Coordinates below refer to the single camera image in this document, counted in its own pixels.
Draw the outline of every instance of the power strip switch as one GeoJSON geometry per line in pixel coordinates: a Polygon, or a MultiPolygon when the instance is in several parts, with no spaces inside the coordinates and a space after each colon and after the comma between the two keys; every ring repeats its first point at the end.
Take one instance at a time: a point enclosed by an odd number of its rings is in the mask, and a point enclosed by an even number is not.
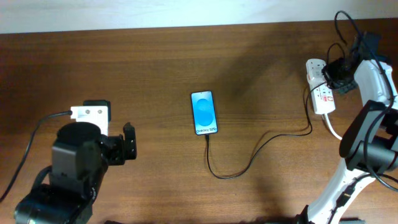
{"type": "MultiPolygon", "coordinates": [[[[326,82],[322,75],[322,69],[326,65],[324,60],[310,59],[306,62],[307,81],[310,84],[310,90],[321,83],[326,82]]],[[[316,114],[328,114],[336,109],[335,99],[332,90],[325,84],[317,87],[311,92],[313,110],[316,114]]]]}

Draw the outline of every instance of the blue phone screen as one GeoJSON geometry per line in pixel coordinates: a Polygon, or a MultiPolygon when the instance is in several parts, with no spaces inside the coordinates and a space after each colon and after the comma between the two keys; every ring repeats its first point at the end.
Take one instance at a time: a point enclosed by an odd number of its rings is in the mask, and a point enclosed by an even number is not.
{"type": "Polygon", "coordinates": [[[192,93],[191,98],[196,134],[217,133],[216,113],[211,91],[192,93]]]}

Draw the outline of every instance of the blue circle on screen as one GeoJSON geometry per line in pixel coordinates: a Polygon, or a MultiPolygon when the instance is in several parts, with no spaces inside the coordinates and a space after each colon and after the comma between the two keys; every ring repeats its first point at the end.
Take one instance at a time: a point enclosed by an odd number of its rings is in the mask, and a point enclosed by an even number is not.
{"type": "Polygon", "coordinates": [[[206,99],[197,101],[197,121],[202,126],[208,126],[213,122],[213,115],[209,112],[211,103],[206,99]]]}

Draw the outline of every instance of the power strip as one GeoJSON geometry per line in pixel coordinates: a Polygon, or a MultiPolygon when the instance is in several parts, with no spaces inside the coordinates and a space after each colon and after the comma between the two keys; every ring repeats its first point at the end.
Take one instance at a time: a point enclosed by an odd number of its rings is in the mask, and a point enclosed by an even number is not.
{"type": "MultiPolygon", "coordinates": [[[[322,75],[322,69],[326,65],[324,60],[310,59],[306,62],[307,81],[312,90],[321,83],[326,82],[322,75]]],[[[332,90],[325,84],[317,87],[311,92],[313,110],[316,114],[328,114],[336,109],[332,90]]]]}

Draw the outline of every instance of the white wall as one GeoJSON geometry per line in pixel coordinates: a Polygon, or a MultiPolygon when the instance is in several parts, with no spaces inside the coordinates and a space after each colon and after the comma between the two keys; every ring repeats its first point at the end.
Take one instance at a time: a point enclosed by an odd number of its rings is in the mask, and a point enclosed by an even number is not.
{"type": "Polygon", "coordinates": [[[0,0],[0,33],[398,17],[397,0],[0,0]]]}

